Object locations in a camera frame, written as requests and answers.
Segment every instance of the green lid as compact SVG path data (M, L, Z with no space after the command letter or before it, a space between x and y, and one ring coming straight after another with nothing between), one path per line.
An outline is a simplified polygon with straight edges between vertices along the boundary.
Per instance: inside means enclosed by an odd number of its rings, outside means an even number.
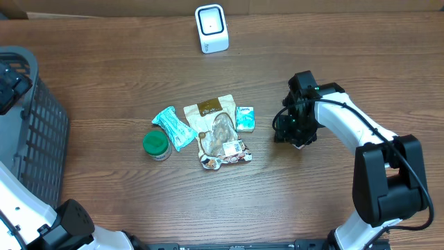
M160 131L151 131L142 142L144 149L152 156L160 156L168 149L168 137Z

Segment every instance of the jar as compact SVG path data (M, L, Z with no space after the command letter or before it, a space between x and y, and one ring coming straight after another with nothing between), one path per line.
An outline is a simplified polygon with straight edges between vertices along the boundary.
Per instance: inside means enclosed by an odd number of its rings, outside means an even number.
M166 160L173 151L168 137L160 131L151 131L145 135L142 144L153 160Z

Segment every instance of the wood grain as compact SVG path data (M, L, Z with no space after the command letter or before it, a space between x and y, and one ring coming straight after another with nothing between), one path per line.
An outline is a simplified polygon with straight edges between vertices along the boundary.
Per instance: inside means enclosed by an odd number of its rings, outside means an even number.
M193 17L2 22L0 45L29 48L69 111L63 199L97 225L146 242L324 238L354 209L352 155L326 129L302 151L274 144L271 121L296 72L337 82L375 121L422 143L436 220L395 231L393 249L444 243L444 15L439 12L228 17L230 48L204 56ZM204 171L195 142L164 162L142 149L151 120L233 94L254 106L245 165ZM417 225L427 212L403 222Z

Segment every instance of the brown label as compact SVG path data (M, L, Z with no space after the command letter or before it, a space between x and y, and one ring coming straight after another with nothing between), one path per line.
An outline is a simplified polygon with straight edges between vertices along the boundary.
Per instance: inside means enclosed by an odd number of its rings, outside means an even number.
M197 107L199 108L199 113L201 117L204 117L208 114L221 111L222 106L219 102L219 98L210 99L208 101L204 101L201 103L197 103Z

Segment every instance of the wooden table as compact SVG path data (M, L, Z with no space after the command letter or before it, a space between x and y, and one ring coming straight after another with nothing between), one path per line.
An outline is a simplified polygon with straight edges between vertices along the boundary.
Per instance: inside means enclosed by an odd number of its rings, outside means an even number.
M444 14L441 12L233 16L230 48L204 56L194 17L0 22L0 45L27 47L68 110L62 198L95 224L145 242L182 244L325 238L354 206L354 158L327 129L297 151L274 144L271 121L287 81L310 69L337 82L382 126L422 142L436 220L396 231L394 249L441 249L444 239ZM247 165L205 171L193 142L164 162L142 149L151 120L233 94L254 106L243 133ZM403 222L422 224L427 212Z

